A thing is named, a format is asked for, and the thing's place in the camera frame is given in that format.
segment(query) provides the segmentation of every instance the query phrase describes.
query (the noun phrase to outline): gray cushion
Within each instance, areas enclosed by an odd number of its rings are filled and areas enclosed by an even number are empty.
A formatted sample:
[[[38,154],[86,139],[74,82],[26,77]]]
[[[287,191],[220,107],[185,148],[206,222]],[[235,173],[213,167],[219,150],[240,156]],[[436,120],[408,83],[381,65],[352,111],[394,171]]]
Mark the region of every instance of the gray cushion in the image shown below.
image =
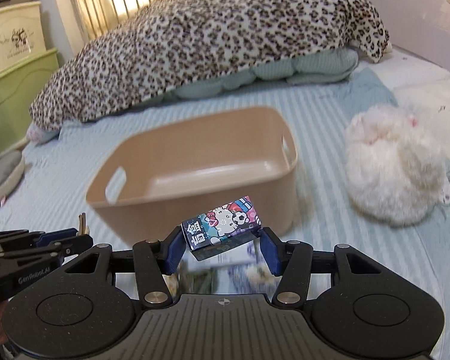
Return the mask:
[[[7,181],[13,170],[20,164],[22,153],[12,151],[0,158],[0,186]]]

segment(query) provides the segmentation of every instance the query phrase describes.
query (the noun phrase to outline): light blue bed sheet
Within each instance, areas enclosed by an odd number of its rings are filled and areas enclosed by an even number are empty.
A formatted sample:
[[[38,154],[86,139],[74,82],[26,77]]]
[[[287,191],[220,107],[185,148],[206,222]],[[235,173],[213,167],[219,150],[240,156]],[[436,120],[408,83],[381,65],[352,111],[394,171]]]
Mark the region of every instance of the light blue bed sheet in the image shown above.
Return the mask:
[[[133,134],[180,119],[268,105],[288,122],[299,151],[299,212],[283,240],[300,239],[324,251],[348,243],[433,295],[446,314],[445,332],[433,356],[450,360],[450,206],[437,207],[420,226],[390,229],[357,215],[347,196],[344,128],[354,114],[377,103],[395,104],[395,99],[378,77],[365,69],[337,84],[254,84],[209,100],[66,126],[58,140],[25,149],[27,171],[19,188],[0,208],[0,230],[76,227],[78,214],[85,211],[96,243],[127,249],[85,203],[90,181],[114,148]],[[312,280],[309,296],[324,291],[328,281],[325,277]],[[118,285],[127,293],[134,292],[130,280]]]

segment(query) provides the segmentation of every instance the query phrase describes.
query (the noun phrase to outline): green storage box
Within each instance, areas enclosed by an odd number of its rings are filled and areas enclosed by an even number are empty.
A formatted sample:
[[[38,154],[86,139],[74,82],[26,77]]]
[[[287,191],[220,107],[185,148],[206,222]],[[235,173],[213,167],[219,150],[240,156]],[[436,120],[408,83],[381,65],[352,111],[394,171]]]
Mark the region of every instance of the green storage box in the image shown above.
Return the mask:
[[[59,68],[56,52],[31,56],[0,72],[0,152],[25,137],[32,121],[28,108]]]

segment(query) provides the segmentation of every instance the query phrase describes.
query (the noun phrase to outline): hello kitty character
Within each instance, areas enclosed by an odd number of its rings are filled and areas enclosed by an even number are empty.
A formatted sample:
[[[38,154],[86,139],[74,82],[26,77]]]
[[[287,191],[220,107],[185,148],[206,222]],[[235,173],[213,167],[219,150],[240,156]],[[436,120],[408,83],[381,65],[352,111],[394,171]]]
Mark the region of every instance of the hello kitty character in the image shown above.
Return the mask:
[[[238,228],[238,225],[233,221],[233,212],[227,206],[215,208],[207,213],[209,225],[217,229],[219,237],[232,233]]]

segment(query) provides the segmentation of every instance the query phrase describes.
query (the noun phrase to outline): snack package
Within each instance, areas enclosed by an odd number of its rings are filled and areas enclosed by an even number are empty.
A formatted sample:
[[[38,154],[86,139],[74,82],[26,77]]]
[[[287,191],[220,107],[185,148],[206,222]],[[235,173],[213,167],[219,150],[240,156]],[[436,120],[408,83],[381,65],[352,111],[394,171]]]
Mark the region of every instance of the snack package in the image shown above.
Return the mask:
[[[260,219],[248,196],[182,222],[191,253],[198,261],[216,256],[259,236]]]

